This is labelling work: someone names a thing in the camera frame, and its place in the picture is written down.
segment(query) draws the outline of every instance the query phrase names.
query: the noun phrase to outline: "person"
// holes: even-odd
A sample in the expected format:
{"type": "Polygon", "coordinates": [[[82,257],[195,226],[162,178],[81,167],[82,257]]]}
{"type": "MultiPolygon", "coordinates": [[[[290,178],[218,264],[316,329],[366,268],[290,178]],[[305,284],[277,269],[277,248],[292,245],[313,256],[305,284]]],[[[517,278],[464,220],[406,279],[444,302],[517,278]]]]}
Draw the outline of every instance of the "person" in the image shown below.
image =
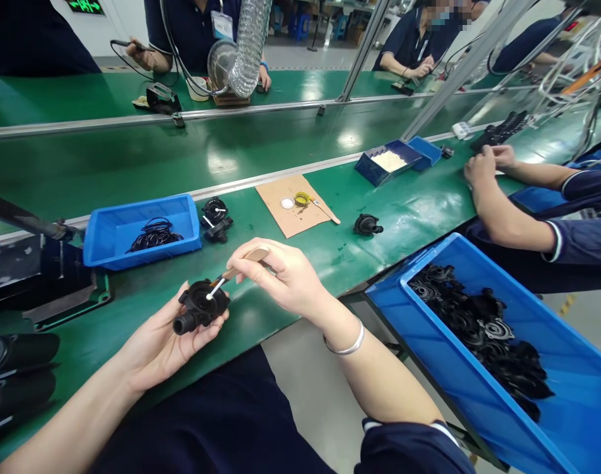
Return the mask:
{"type": "Polygon", "coordinates": [[[418,1],[390,33],[373,70],[387,70],[406,79],[425,77],[442,60],[465,23],[480,18],[489,2],[470,1],[451,11],[443,0],[418,1]]]}
{"type": "MultiPolygon", "coordinates": [[[[299,249],[255,238],[232,254],[230,266],[240,271],[238,283],[249,278],[278,305],[318,326],[327,348],[337,354],[355,398],[369,416],[363,422],[365,438],[356,473],[474,474],[425,389],[327,292],[299,249]],[[263,263],[274,273],[244,259],[256,248],[269,250],[263,263]]],[[[176,373],[228,319],[226,312],[208,328],[175,335],[171,322],[182,311],[178,297],[187,287],[184,284],[11,454],[0,473],[332,473],[298,433],[290,404],[260,346],[113,434],[142,394],[176,373]]],[[[320,400],[315,402],[320,409],[320,400]]]]}
{"type": "Polygon", "coordinates": [[[479,222],[467,237],[534,293],[601,289],[601,170],[522,163],[508,145],[485,146],[465,166],[479,222]],[[496,169],[567,202],[535,215],[517,208],[496,169]]]}
{"type": "Polygon", "coordinates": [[[50,0],[0,0],[0,76],[37,78],[100,72],[50,0]]]}
{"type": "MultiPolygon", "coordinates": [[[[149,33],[149,45],[155,51],[138,51],[132,38],[126,52],[143,69],[168,72],[173,65],[172,50],[162,19],[160,0],[144,0],[149,33]]],[[[223,13],[232,20],[232,39],[236,41],[241,0],[177,0],[166,1],[166,16],[170,34],[184,66],[192,74],[208,75],[208,53],[217,42],[213,30],[212,12],[223,13]]],[[[265,91],[272,80],[265,56],[261,58],[259,81],[265,91]]]]}
{"type": "MultiPolygon", "coordinates": [[[[563,12],[552,18],[538,20],[524,30],[517,38],[507,44],[500,52],[496,59],[492,70],[500,74],[506,74],[513,71],[519,66],[524,59],[531,54],[533,49],[539,46],[539,43],[544,41],[551,34],[559,23],[568,19],[575,11],[575,7],[570,4],[565,4],[563,12]]],[[[579,16],[587,16],[589,12],[581,11],[579,16]]],[[[552,66],[557,64],[559,58],[549,53],[539,53],[532,63],[534,65],[552,66]]]]}

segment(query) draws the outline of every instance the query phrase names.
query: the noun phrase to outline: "green light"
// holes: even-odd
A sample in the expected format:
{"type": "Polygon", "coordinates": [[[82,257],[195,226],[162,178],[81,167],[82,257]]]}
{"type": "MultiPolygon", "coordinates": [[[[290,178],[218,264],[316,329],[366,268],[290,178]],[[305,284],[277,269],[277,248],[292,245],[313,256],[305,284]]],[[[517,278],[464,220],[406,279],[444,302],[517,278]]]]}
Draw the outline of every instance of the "green light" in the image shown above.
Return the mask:
{"type": "Polygon", "coordinates": [[[74,0],[69,1],[68,5],[75,13],[105,14],[98,0],[74,0]]]}

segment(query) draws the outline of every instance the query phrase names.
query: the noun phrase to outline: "blue chair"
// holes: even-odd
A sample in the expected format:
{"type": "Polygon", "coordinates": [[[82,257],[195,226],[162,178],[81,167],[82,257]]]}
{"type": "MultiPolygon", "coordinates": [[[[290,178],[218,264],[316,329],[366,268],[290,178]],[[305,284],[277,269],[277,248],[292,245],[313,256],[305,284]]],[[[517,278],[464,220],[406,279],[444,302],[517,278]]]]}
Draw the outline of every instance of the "blue chair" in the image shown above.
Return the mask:
{"type": "Polygon", "coordinates": [[[333,39],[334,40],[339,40],[340,38],[342,40],[346,39],[346,24],[347,23],[348,23],[348,16],[340,15],[338,17],[338,25],[335,28],[335,30],[333,30],[333,39]]]}
{"type": "Polygon", "coordinates": [[[272,6],[272,8],[274,9],[274,31],[279,32],[282,28],[282,19],[284,17],[284,14],[282,12],[282,9],[278,5],[274,5],[272,6]]]}
{"type": "Polygon", "coordinates": [[[302,41],[309,37],[309,22],[311,22],[311,15],[304,14],[298,17],[296,23],[296,41],[302,41]]]}

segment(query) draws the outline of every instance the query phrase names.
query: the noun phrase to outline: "black cable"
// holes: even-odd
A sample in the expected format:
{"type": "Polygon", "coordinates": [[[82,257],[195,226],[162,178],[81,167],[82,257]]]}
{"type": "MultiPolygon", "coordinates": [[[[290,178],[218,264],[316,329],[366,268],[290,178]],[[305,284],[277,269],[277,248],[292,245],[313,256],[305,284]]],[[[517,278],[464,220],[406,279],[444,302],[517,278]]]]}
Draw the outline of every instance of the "black cable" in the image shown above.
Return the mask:
{"type": "Polygon", "coordinates": [[[126,253],[144,250],[147,248],[171,244],[183,240],[181,235],[171,232],[170,228],[173,224],[166,217],[153,217],[140,229],[143,234],[140,234],[131,244],[131,248],[126,253]]]}
{"type": "MultiPolygon", "coordinates": [[[[110,44],[109,44],[109,46],[111,47],[111,50],[114,52],[114,54],[115,54],[116,56],[118,56],[118,57],[121,59],[121,61],[122,61],[122,62],[124,62],[124,63],[125,63],[127,66],[129,66],[131,69],[133,69],[135,72],[137,72],[137,73],[138,73],[140,76],[144,77],[146,80],[149,80],[149,81],[151,81],[151,82],[159,82],[160,84],[164,84],[164,82],[162,82],[162,81],[159,81],[159,80],[156,80],[156,79],[154,79],[154,78],[152,78],[152,77],[150,77],[150,76],[147,76],[146,74],[142,74],[142,73],[141,73],[141,72],[140,72],[138,69],[134,68],[134,67],[133,67],[133,66],[132,66],[132,65],[129,63],[129,61],[127,61],[127,60],[126,60],[126,59],[125,59],[123,56],[121,56],[121,55],[119,55],[119,54],[118,54],[118,51],[116,51],[116,49],[114,49],[114,45],[113,45],[113,43],[110,43],[110,44]]],[[[177,77],[176,77],[175,81],[173,81],[173,83],[172,83],[170,86],[169,86],[169,85],[167,85],[167,84],[164,84],[164,85],[165,85],[166,87],[168,87],[168,88],[173,88],[173,87],[175,87],[175,84],[177,84],[177,81],[178,81],[178,80],[179,80],[179,78],[180,78],[180,68],[179,68],[179,66],[178,66],[177,64],[176,64],[176,66],[177,66],[177,77]]]]}

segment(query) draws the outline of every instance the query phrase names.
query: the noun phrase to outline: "blue plastic crate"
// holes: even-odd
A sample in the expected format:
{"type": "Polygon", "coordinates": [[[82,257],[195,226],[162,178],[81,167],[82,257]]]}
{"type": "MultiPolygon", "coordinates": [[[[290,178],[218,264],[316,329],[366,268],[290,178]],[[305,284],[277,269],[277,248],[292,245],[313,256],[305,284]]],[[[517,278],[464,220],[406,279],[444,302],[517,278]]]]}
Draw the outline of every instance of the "blue plastic crate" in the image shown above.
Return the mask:
{"type": "Polygon", "coordinates": [[[439,147],[432,145],[420,136],[412,138],[407,144],[421,154],[421,159],[412,166],[412,169],[415,169],[416,171],[422,171],[426,168],[433,167],[443,154],[439,147]]]}
{"type": "Polygon", "coordinates": [[[124,270],[200,248],[197,208],[190,195],[180,194],[96,209],[86,232],[83,262],[88,267],[124,270]],[[142,227],[154,217],[166,217],[173,224],[171,231],[184,239],[127,253],[142,227]]]}
{"type": "Polygon", "coordinates": [[[355,165],[355,169],[368,181],[373,183],[374,186],[379,186],[386,181],[390,181],[395,176],[402,174],[405,170],[412,167],[412,165],[414,165],[420,158],[421,153],[413,149],[407,143],[402,142],[401,140],[394,140],[393,142],[385,145],[364,151],[364,153],[361,155],[361,158],[355,165]],[[401,159],[404,160],[405,166],[399,168],[398,170],[388,172],[371,159],[372,157],[380,155],[386,151],[391,151],[392,153],[399,155],[401,159]]]}
{"type": "Polygon", "coordinates": [[[493,452],[526,473],[601,473],[601,353],[459,234],[367,290],[493,452]],[[535,423],[407,285],[425,265],[453,265],[468,294],[492,288],[515,340],[539,351],[556,394],[535,423]]]}

